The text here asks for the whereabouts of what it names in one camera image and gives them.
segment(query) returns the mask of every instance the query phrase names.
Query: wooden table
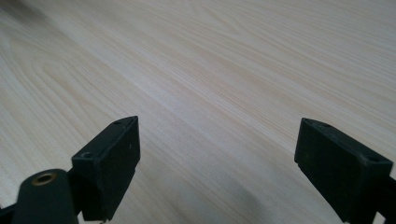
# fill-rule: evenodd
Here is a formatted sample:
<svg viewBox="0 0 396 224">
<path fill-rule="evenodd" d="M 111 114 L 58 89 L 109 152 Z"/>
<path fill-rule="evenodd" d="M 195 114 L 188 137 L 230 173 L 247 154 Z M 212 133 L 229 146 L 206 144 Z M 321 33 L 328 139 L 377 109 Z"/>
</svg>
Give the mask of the wooden table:
<svg viewBox="0 0 396 224">
<path fill-rule="evenodd" d="M 341 223 L 293 161 L 300 120 L 396 161 L 395 11 L 391 0 L 1 0 L 0 204 L 137 115 L 142 159 L 111 223 Z"/>
</svg>

